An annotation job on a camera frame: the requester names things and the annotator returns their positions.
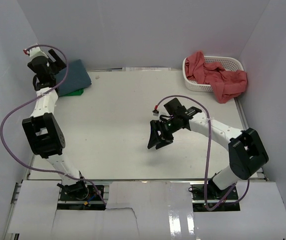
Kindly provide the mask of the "blue t shirt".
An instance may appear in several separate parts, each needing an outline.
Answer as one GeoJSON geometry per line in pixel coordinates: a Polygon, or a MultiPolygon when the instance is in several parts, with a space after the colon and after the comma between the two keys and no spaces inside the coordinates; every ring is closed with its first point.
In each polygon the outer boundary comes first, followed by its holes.
{"type": "Polygon", "coordinates": [[[88,75],[82,60],[71,61],[67,78],[58,87],[58,96],[75,95],[75,91],[83,90],[91,86],[91,78],[88,75]]]}

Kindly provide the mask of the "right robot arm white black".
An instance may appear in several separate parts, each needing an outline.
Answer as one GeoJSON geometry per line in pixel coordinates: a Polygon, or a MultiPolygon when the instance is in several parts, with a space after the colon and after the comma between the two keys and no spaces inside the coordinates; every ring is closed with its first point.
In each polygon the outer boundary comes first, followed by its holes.
{"type": "Polygon", "coordinates": [[[248,180],[269,161],[269,156],[258,132],[233,128],[217,120],[211,120],[204,109],[186,108],[177,98],[164,105],[167,115],[150,121],[150,138],[147,148],[160,149],[173,143],[173,134],[181,129],[208,137],[228,151],[229,164],[203,187],[203,193],[221,199],[228,188],[241,180],[248,180]]]}

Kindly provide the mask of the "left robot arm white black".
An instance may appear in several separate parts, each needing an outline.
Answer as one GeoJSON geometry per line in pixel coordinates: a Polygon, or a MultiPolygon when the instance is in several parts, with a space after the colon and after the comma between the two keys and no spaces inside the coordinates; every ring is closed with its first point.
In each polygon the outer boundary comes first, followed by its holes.
{"type": "Polygon", "coordinates": [[[35,73],[33,86],[38,96],[31,116],[22,121],[22,127],[32,152],[47,160],[61,177],[58,186],[77,200],[86,199],[89,188],[81,172],[66,155],[65,137],[55,117],[54,109],[58,100],[56,74],[66,68],[66,64],[53,49],[48,53],[40,47],[33,47],[26,53],[30,57],[27,66],[35,73]]]}

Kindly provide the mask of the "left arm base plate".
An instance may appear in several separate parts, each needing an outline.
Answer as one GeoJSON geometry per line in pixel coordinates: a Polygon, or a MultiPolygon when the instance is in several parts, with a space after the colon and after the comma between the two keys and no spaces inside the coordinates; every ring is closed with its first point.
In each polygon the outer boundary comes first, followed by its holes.
{"type": "Polygon", "coordinates": [[[96,193],[92,185],[87,186],[88,191],[80,196],[68,195],[64,190],[60,190],[57,209],[71,211],[103,211],[106,209],[105,204],[101,201],[100,196],[96,193]]]}

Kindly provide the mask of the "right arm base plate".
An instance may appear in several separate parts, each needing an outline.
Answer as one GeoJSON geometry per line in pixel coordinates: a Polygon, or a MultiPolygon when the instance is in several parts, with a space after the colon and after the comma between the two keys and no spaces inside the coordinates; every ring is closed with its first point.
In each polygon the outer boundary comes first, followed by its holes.
{"type": "MultiPolygon", "coordinates": [[[[233,187],[232,191],[228,194],[227,197],[223,198],[223,196],[228,191],[228,188],[222,192],[217,192],[211,187],[208,187],[208,206],[209,208],[213,208],[215,204],[219,202],[220,199],[223,201],[220,205],[213,210],[213,212],[239,212],[241,210],[240,204],[235,203],[239,199],[239,195],[236,187],[233,187]]],[[[195,213],[204,213],[208,212],[205,204],[204,198],[204,185],[203,184],[192,184],[188,188],[188,192],[192,195],[192,205],[193,212],[195,213]]]]}

